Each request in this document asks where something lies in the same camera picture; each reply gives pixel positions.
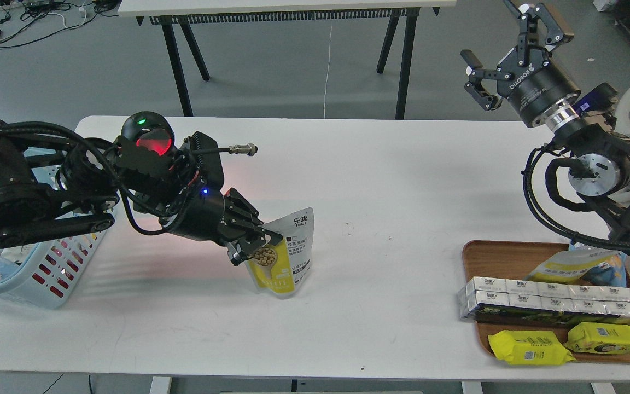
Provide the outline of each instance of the white table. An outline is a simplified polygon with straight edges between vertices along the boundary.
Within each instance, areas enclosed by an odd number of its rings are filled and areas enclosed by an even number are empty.
[[[112,140],[124,120],[89,117],[77,131]],[[0,300],[0,371],[630,381],[630,364],[509,367],[458,318],[466,242],[562,241],[533,219],[521,189],[520,170],[528,152],[550,139],[547,128],[437,120],[170,123],[178,140],[201,130],[220,146],[258,145],[255,157],[228,155],[223,165],[225,187],[240,190],[262,219],[313,207],[313,269],[303,288],[288,300],[257,294],[226,249],[143,237],[121,215],[59,310]],[[606,234],[596,215],[550,212],[569,227]]]
[[[191,31],[191,23],[224,22],[266,22],[277,20],[315,20],[348,18],[388,18],[388,29],[383,39],[383,47],[378,57],[376,71],[383,73],[390,45],[400,17],[405,17],[405,40],[402,45],[402,64],[398,83],[398,101],[395,119],[404,119],[407,102],[407,86],[410,82],[412,47],[415,41],[415,27],[420,7],[432,7],[439,14],[440,7],[452,7],[456,0],[177,0],[155,2],[154,0],[124,0],[118,8],[118,15],[138,18],[142,24],[145,16],[153,25],[162,25],[167,53],[170,56],[174,81],[177,85],[180,104],[185,117],[193,116],[193,109],[183,74],[182,60],[179,57],[173,24],[180,25],[203,80],[210,80],[210,73],[196,38]]]

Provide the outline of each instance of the beans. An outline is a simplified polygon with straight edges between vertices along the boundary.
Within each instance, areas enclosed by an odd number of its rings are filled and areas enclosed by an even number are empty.
[[[270,247],[262,247],[254,252],[252,259],[263,267],[272,266],[276,262],[277,254]]]

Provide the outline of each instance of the table leg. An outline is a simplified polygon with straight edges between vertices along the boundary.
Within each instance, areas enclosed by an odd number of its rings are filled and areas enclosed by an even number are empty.
[[[460,382],[460,389],[463,394],[483,394],[483,386],[479,381],[462,381]]]
[[[402,65],[400,66],[400,83],[398,84],[398,104],[395,107],[395,119],[405,119],[407,103],[407,86],[410,83],[410,65],[412,64],[412,45],[415,42],[417,16],[405,17],[405,40],[402,44]]]
[[[172,378],[165,376],[153,376],[150,385],[150,394],[170,394]]]
[[[591,383],[594,394],[615,394],[611,383]]]
[[[162,25],[162,32],[165,34],[167,52],[170,55],[170,63],[172,63],[172,72],[174,73],[174,81],[177,83],[177,92],[179,94],[179,100],[182,103],[183,114],[185,117],[193,117],[191,100],[188,97],[188,89],[186,88],[186,80],[182,69],[182,60],[179,58],[177,39],[174,37],[173,26]]]
[[[184,37],[186,37],[186,42],[191,50],[191,54],[193,55],[194,60],[196,60],[196,65],[198,65],[198,69],[201,72],[201,77],[203,77],[203,80],[210,80],[211,75],[208,74],[208,68],[206,67],[206,63],[203,61],[201,50],[198,48],[196,37],[194,37],[193,32],[191,31],[190,25],[188,25],[188,23],[182,23],[180,25],[182,26],[182,31],[184,33]]]
[[[386,67],[388,60],[388,53],[390,53],[390,45],[393,43],[393,37],[395,37],[395,29],[398,28],[399,16],[392,16],[388,20],[388,29],[386,30],[386,37],[383,39],[383,48],[381,49],[381,55],[378,57],[378,66],[376,72],[383,74],[383,69]]]

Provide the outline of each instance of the wooden tray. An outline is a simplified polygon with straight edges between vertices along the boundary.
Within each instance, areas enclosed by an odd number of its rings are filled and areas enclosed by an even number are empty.
[[[539,242],[503,242],[472,240],[463,247],[465,280],[473,276],[501,277],[501,279],[524,279],[539,264],[557,252],[568,249],[568,244],[540,244]],[[627,273],[630,287],[630,276]],[[488,335],[497,334],[503,329],[550,330],[558,340],[568,340],[567,328],[526,327],[476,322],[478,341],[483,349],[493,354]],[[625,362],[630,363],[630,352],[619,355],[588,354],[573,352],[578,362]]]

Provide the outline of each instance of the connector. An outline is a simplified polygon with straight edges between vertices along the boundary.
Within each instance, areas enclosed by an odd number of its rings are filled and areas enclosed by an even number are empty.
[[[247,144],[247,145],[230,145],[227,147],[230,150],[230,154],[245,154],[245,155],[256,155],[257,154],[257,146],[255,144]]]

